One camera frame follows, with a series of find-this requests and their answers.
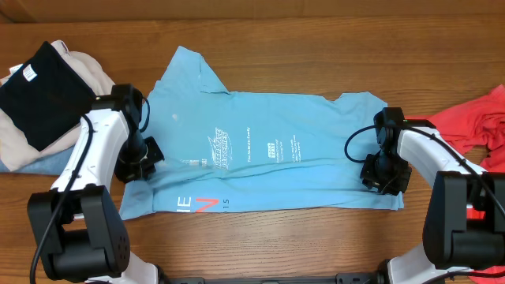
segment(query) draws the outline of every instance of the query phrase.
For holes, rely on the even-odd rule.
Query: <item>blue fabric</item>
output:
[[[344,156],[346,139],[387,105],[368,92],[335,101],[229,92],[200,54],[179,47],[149,102],[144,135],[166,160],[149,181],[126,185],[123,219],[157,211],[403,207],[401,194],[366,189],[362,165]],[[359,159],[377,152],[375,133],[357,136],[349,150]]]
[[[72,151],[73,147],[54,155],[48,155],[47,157],[37,159],[35,162],[19,170],[15,170],[12,173],[60,175],[65,169],[66,163],[69,161],[70,155],[72,155]],[[0,173],[11,173],[2,161],[0,161]]]

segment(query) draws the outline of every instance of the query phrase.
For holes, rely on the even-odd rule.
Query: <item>wooden table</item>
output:
[[[182,45],[200,52],[229,90],[328,99],[371,91],[408,115],[434,114],[505,81],[504,32],[505,18],[490,15],[0,24],[0,70],[7,75],[44,40],[63,39],[97,59],[116,83],[148,94]],[[28,282],[35,242],[26,203],[54,179],[0,175],[1,283]],[[115,181],[117,205],[122,191]],[[374,270],[418,244],[429,197],[414,173],[401,211],[159,213],[126,225],[132,250],[172,277],[334,275]],[[49,283],[41,265],[38,277]]]

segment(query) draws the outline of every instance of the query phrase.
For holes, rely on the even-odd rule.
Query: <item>black fabric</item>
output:
[[[37,74],[31,81],[23,75],[28,65]],[[79,123],[94,100],[93,90],[48,42],[0,87],[0,108],[39,151]]]

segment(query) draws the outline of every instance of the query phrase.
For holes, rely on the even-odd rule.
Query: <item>red cloth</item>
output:
[[[476,145],[485,145],[490,153],[481,166],[489,172],[505,172],[505,87],[500,85],[479,99],[453,106],[432,116],[416,116],[409,119],[428,119],[442,137],[461,154]],[[484,216],[469,211],[468,217],[480,219]],[[498,273],[505,267],[491,267],[484,272]],[[480,284],[505,283],[502,278],[471,279]]]

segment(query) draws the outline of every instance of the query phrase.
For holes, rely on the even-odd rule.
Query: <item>wire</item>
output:
[[[56,222],[56,218],[61,217],[60,216],[60,211],[62,209],[63,204],[66,202],[69,196],[70,189],[72,188],[73,183],[77,179],[79,175],[80,168],[82,167],[82,164],[84,163],[84,159],[86,158],[86,154],[89,151],[89,148],[92,143],[92,138],[93,138],[93,124],[89,120],[89,118],[84,114],[82,118],[88,123],[88,140],[86,141],[86,145],[84,146],[84,150],[82,151],[82,154],[80,155],[79,160],[77,161],[76,168],[72,171],[72,175],[70,176],[69,183],[66,185],[65,190],[63,191],[62,197],[60,197],[58,203],[56,204],[56,207],[54,208],[53,214],[50,216],[49,223],[47,224],[46,230],[44,231],[44,234],[42,235],[42,238],[40,239],[40,243],[37,246],[37,249],[35,251],[35,255],[33,256],[33,261],[32,261],[32,266],[30,267],[30,284],[36,284],[36,270],[37,270],[37,263],[39,262],[40,254],[42,253],[42,249],[46,243],[47,237],[49,235],[49,231],[51,230],[51,227],[53,226],[54,222]]]
[[[145,103],[147,103],[148,105],[148,115],[146,116],[145,118],[145,122],[144,122],[144,125],[142,126],[142,128],[140,129],[140,132],[144,132],[145,129],[148,128],[148,125],[149,125],[149,117],[151,116],[151,106],[149,105],[149,101],[148,101],[148,98],[142,96],[142,99],[144,99]]]
[[[482,188],[488,194],[488,197],[491,199],[491,201],[495,204],[496,208],[498,208],[499,213],[505,218],[505,209],[503,208],[503,205],[498,201],[496,198],[495,194],[493,191],[489,188],[489,186],[482,180],[482,177],[471,167],[466,163],[466,159],[462,158],[449,144],[445,143],[441,139],[438,139],[435,135],[432,135],[430,133],[427,133],[425,131],[422,131],[420,129],[410,127],[410,126],[397,126],[397,125],[370,125],[367,127],[364,127],[363,129],[359,129],[355,133],[353,133],[351,136],[346,141],[346,144],[344,146],[344,152],[346,154],[346,157],[351,160],[352,162],[355,163],[364,163],[365,161],[363,160],[356,160],[351,157],[349,157],[349,154],[347,153],[347,147],[349,145],[349,142],[359,133],[362,133],[366,130],[370,129],[375,129],[379,127],[387,127],[387,128],[392,128],[392,129],[400,129],[400,130],[409,130],[413,131],[415,133],[419,133],[423,136],[428,137],[431,140],[434,140],[436,143],[438,143],[442,148],[444,148],[451,156],[458,161],[458,163],[465,168],[469,173],[471,173],[477,181],[481,184]],[[495,273],[495,274],[488,274],[488,273],[480,273],[480,272],[468,272],[468,271],[454,271],[454,272],[448,272],[444,275],[437,276],[431,280],[428,280],[427,282],[423,284],[429,284],[433,283],[434,281],[440,280],[440,279],[445,279],[445,278],[451,278],[454,276],[472,276],[472,277],[482,277],[482,278],[500,278],[505,276],[505,271],[500,272],[500,273]]]

